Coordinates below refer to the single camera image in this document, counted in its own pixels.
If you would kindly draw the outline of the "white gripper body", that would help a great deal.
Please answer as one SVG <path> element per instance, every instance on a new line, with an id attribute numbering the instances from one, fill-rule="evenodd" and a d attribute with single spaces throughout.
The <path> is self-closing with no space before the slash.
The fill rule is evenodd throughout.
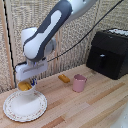
<path id="1" fill-rule="evenodd" d="M 47 59 L 41 60 L 36 63 L 28 61 L 27 63 L 17 65 L 15 68 L 16 79 L 18 81 L 24 81 L 33 76 L 37 76 L 38 74 L 46 71 L 47 67 Z"/>

